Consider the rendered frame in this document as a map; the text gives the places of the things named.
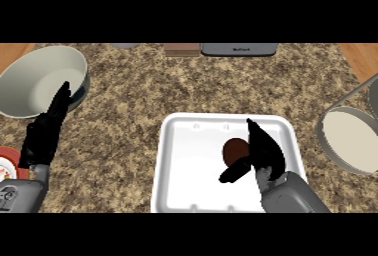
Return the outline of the dark grey appliance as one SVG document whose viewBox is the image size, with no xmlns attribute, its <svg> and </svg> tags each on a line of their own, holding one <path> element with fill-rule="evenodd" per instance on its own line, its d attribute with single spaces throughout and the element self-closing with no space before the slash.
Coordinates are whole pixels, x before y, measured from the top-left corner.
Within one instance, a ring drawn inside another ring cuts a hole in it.
<svg viewBox="0 0 378 256">
<path fill-rule="evenodd" d="M 203 43 L 201 53 L 215 57 L 274 56 L 278 43 Z"/>
</svg>

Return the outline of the brown cupcake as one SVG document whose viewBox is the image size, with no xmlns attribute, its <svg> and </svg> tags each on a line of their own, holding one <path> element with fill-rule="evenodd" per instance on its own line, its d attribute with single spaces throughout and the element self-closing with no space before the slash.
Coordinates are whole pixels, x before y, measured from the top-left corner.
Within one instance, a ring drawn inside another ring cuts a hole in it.
<svg viewBox="0 0 378 256">
<path fill-rule="evenodd" d="M 229 139 L 223 145 L 223 161 L 226 166 L 231 166 L 248 154 L 248 142 L 241 138 Z"/>
</svg>

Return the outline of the brown wooden block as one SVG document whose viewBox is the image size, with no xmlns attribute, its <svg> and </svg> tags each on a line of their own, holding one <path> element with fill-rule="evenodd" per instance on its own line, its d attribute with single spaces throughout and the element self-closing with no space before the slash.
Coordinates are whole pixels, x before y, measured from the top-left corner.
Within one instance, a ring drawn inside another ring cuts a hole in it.
<svg viewBox="0 0 378 256">
<path fill-rule="evenodd" d="M 200 44 L 198 43 L 166 43 L 164 51 L 169 57 L 198 57 Z"/>
</svg>

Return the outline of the red and white can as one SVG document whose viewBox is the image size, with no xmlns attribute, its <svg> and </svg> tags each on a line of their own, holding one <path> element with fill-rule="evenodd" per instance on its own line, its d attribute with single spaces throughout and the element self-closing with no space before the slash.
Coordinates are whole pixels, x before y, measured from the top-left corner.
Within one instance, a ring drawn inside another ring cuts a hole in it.
<svg viewBox="0 0 378 256">
<path fill-rule="evenodd" d="M 18 167 L 21 153 L 12 147 L 0 146 L 0 182 L 6 179 L 30 178 L 30 170 Z"/>
</svg>

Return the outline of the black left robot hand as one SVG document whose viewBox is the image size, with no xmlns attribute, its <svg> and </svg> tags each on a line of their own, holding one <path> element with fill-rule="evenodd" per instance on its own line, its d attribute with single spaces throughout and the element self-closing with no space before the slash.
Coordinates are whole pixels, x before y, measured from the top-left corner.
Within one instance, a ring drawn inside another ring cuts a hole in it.
<svg viewBox="0 0 378 256">
<path fill-rule="evenodd" d="M 49 109 L 27 126 L 18 167 L 51 165 L 55 157 L 62 123 L 71 104 L 70 82 L 65 81 L 52 100 Z"/>
</svg>

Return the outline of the large white bowl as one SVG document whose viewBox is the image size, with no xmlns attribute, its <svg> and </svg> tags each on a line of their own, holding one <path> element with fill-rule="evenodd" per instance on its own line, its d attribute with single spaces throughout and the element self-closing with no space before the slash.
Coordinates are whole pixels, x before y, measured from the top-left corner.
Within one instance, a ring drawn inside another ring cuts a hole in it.
<svg viewBox="0 0 378 256">
<path fill-rule="evenodd" d="M 0 114 L 31 119 L 48 111 L 54 96 L 70 82 L 73 111 L 89 93 L 89 64 L 83 53 L 68 46 L 49 46 L 23 56 L 0 75 Z"/>
</svg>

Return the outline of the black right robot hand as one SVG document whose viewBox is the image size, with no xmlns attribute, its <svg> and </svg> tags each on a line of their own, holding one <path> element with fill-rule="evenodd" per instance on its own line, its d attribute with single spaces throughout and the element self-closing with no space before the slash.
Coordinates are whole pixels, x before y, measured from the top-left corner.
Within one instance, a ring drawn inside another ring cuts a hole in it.
<svg viewBox="0 0 378 256">
<path fill-rule="evenodd" d="M 284 151 L 260 125 L 247 119 L 248 124 L 248 152 L 250 154 L 240 158 L 220 174 L 222 183 L 234 183 L 251 170 L 272 168 L 271 181 L 277 180 L 285 172 L 287 162 Z"/>
</svg>

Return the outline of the white square tray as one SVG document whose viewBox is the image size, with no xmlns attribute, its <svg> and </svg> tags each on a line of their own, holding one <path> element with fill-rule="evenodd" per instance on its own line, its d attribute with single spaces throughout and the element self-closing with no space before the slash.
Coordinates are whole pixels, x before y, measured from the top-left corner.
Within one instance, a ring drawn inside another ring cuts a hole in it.
<svg viewBox="0 0 378 256">
<path fill-rule="evenodd" d="M 305 175 L 300 149 L 291 123 L 277 115 L 173 113 L 161 125 L 154 175 L 154 213 L 260 213 L 262 195 L 256 176 L 237 182 L 219 181 L 226 170 L 223 145 L 248 138 L 253 120 L 281 146 L 287 169 Z"/>
</svg>

